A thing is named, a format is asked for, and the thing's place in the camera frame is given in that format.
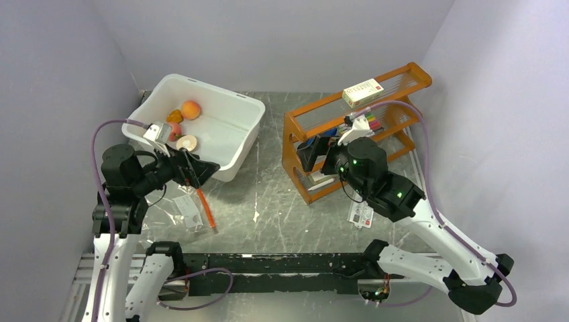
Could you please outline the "clear zip top bag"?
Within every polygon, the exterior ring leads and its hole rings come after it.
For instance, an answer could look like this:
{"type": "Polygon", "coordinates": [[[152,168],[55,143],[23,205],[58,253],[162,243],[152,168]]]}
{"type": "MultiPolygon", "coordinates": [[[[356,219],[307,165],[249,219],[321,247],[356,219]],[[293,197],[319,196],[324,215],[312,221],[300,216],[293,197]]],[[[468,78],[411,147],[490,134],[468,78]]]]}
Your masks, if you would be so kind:
{"type": "Polygon", "coordinates": [[[170,182],[147,195],[146,201],[149,208],[142,224],[141,248],[154,242],[178,242],[188,252],[192,244],[217,233],[193,188],[170,182]]]}

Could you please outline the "red peach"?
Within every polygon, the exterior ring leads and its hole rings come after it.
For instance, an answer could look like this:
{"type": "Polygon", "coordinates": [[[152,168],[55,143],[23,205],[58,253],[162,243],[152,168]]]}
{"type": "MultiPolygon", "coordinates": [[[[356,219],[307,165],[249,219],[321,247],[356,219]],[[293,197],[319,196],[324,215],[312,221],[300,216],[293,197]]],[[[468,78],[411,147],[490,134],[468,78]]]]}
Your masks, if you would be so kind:
{"type": "Polygon", "coordinates": [[[175,142],[183,136],[183,131],[179,123],[168,122],[167,124],[170,126],[170,135],[168,137],[170,142],[175,142]]]}

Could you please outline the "orange peach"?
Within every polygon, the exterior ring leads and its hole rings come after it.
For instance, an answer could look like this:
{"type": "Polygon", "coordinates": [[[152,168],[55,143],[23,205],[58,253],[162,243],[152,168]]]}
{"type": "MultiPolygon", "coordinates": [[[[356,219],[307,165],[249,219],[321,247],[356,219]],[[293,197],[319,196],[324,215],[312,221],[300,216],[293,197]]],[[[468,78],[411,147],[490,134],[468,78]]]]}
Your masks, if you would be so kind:
{"type": "Polygon", "coordinates": [[[188,120],[195,120],[201,115],[201,106],[195,101],[188,100],[180,107],[181,115],[188,120]]]}

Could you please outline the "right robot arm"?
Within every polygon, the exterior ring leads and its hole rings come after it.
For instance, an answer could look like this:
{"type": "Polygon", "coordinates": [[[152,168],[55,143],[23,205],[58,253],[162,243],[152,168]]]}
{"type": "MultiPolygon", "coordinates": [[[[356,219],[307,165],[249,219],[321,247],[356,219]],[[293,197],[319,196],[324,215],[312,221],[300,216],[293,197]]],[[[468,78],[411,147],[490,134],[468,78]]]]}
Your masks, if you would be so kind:
{"type": "Polygon", "coordinates": [[[379,239],[362,254],[364,273],[377,278],[385,274],[406,276],[447,294],[463,311],[481,315],[493,306],[510,307],[517,301],[499,302],[514,261],[507,254],[494,254],[464,235],[433,205],[410,179],[391,172],[386,152],[367,137],[341,145],[333,137],[316,136],[302,143],[297,156],[303,170],[314,168],[325,156],[321,173],[338,176],[362,203],[393,223],[406,227],[438,254],[430,258],[406,252],[379,239]]]}

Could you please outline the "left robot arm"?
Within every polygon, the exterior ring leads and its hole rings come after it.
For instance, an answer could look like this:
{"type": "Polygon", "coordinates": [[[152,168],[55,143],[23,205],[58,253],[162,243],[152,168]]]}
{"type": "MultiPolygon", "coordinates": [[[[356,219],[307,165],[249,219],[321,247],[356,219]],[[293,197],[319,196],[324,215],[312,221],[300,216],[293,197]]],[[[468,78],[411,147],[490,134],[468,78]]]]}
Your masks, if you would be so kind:
{"type": "Polygon", "coordinates": [[[131,263],[149,204],[146,196],[173,181],[199,188],[220,166],[185,149],[136,151],[129,144],[103,153],[99,187],[93,210],[95,262],[83,321],[145,321],[167,278],[187,272],[179,243],[154,242],[147,250],[141,275],[128,286],[131,263]]]}

